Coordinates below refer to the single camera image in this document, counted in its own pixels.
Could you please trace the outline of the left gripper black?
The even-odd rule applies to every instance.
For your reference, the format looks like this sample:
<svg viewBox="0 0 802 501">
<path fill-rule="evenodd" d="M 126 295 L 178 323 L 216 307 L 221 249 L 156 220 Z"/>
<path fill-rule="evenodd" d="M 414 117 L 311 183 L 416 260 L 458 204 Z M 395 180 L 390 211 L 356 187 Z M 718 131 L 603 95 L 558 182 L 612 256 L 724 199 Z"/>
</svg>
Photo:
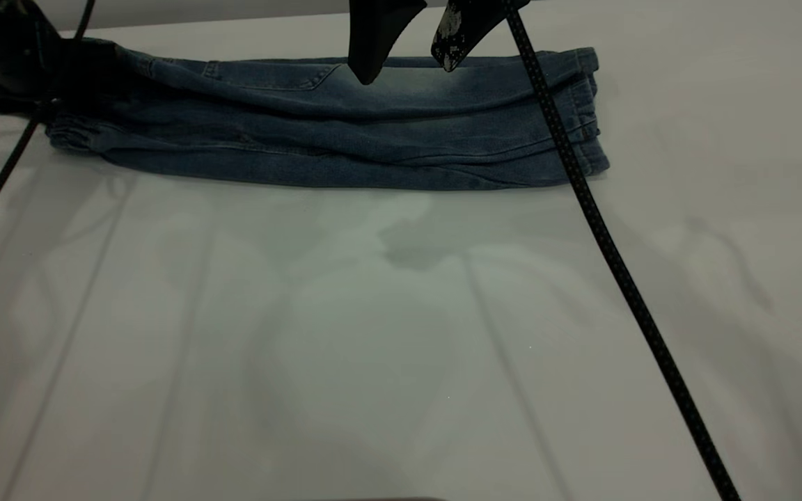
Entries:
<svg viewBox="0 0 802 501">
<path fill-rule="evenodd" d="M 121 80 L 113 42 L 64 38 L 34 1 L 0 1 L 0 114 L 86 102 Z"/>
</svg>

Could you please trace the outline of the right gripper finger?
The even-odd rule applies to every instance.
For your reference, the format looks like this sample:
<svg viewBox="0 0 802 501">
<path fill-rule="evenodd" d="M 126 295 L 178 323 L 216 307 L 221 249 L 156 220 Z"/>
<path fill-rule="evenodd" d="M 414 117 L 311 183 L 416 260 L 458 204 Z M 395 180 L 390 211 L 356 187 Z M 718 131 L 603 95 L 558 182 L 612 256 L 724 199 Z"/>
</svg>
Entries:
<svg viewBox="0 0 802 501">
<path fill-rule="evenodd" d="M 348 67 L 364 86 L 375 81 L 408 24 L 425 1 L 350 1 Z"/>
</svg>

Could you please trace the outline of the right gripper worn finger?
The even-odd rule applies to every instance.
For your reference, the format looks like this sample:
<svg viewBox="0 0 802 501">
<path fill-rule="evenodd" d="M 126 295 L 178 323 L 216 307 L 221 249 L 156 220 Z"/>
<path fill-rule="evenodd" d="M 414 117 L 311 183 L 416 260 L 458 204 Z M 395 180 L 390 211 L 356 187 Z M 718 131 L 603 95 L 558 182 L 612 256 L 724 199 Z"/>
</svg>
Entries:
<svg viewBox="0 0 802 501">
<path fill-rule="evenodd" d="M 432 56 L 452 72 L 506 17 L 503 1 L 449 1 L 432 41 Z"/>
</svg>

